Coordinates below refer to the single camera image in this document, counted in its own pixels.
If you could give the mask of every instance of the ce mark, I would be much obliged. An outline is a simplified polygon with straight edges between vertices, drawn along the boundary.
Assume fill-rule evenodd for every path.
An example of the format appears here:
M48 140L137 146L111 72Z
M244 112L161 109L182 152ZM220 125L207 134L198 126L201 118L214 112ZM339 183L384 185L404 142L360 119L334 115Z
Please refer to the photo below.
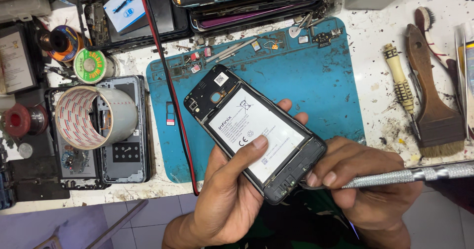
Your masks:
M239 144L240 146L244 146L246 142L248 142L248 140L245 139L245 136L244 136L244 137L242 137L242 140L238 142L238 144Z

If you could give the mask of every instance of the fingernail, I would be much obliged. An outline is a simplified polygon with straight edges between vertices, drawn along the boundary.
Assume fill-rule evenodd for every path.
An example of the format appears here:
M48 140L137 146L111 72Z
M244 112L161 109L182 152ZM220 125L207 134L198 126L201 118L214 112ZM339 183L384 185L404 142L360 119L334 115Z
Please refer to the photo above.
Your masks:
M264 135L260 135L255 140L252 141L256 149L262 149L268 143L267 138Z
M331 184L336 180L336 178L337 178L337 175L334 172L330 171L326 175L326 177L324 177L323 184L326 186L331 186Z
M306 184L307 184L308 186L311 186L311 187L316 186L316 181L317 181L317 176L316 176L316 174L310 172L310 173L306 176Z

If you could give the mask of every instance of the green clothing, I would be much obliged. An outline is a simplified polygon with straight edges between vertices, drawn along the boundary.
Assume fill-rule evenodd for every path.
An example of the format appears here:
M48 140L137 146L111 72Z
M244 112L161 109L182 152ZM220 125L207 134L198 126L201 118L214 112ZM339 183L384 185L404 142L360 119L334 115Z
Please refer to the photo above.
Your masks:
M295 188L278 205L264 202L237 243L206 249L362 249L349 221L327 190Z

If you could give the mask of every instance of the blue silicone repair mat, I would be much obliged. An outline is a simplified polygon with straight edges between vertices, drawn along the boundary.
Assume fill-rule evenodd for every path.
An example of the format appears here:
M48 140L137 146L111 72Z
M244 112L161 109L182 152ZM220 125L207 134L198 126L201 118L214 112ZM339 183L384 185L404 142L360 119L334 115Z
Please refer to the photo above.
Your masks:
M315 34L329 32L336 28L343 28L344 33L331 40L330 46L318 48L318 44L311 42L306 29L301 30L299 34L300 37L308 36L309 38L309 42L303 44L298 43L298 37L291 38L288 35L288 28L272 31L261 34L262 38L258 38L262 49L255 52L251 45L245 46L234 57L225 59L220 64L235 65L235 73L238 76L275 103L283 98L291 99L293 107L290 114L308 113L310 117L308 128L321 138L328 139L335 135L353 140L364 138L364 126L344 23L337 18L329 18L316 27ZM263 48L267 41L275 41L263 38L265 36L276 38L278 42L283 43L278 44L277 50ZM213 46L213 54L222 52L235 43L250 39L252 38ZM183 66L185 56L194 52L202 56L201 70L194 74L189 68L181 72L179 67ZM203 56L204 48L166 58L181 107L189 91L215 64L211 61L205 65ZM169 105L171 97L161 60L152 61L148 65L146 77L150 87L166 174L175 183L190 182L191 177L178 126L166 125L166 107L168 107L168 113L172 113L173 106ZM214 142L186 109L181 108L181 113L196 177L197 180L203 180Z

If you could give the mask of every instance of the sim card tray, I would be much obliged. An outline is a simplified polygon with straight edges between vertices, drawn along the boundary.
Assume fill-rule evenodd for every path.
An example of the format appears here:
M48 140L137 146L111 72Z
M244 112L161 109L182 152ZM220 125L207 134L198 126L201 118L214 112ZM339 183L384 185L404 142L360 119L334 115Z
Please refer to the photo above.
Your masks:
M176 122L175 108L173 102L166 102L166 125L174 126Z

